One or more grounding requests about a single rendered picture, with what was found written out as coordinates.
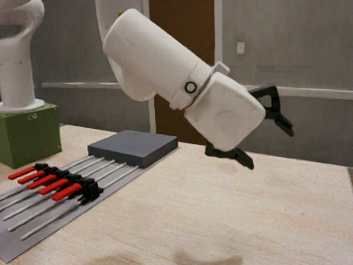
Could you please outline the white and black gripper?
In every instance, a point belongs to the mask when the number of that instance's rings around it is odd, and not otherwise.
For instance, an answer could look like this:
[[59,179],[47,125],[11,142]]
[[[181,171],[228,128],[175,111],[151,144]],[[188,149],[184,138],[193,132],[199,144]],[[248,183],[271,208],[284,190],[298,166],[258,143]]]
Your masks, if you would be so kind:
[[[270,96],[271,105],[263,105],[259,99],[262,96]],[[253,159],[242,149],[234,147],[264,119],[273,119],[280,129],[293,137],[293,125],[280,114],[280,105],[275,84],[248,91],[231,78],[216,72],[211,74],[195,101],[185,107],[184,117],[207,139],[206,156],[236,160],[243,167],[253,170]]]

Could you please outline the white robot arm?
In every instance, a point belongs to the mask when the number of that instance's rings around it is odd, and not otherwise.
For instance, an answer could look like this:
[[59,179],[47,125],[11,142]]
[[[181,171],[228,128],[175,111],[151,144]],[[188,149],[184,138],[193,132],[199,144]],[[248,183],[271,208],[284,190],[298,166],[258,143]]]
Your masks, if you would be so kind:
[[[212,73],[230,73],[219,60],[209,67],[142,15],[141,0],[95,0],[95,7],[103,53],[122,90],[134,100],[159,94],[172,109],[182,110],[201,94]],[[0,39],[0,113],[45,106],[34,96],[30,54],[32,35],[44,14],[41,0],[0,0],[0,25],[17,26]]]

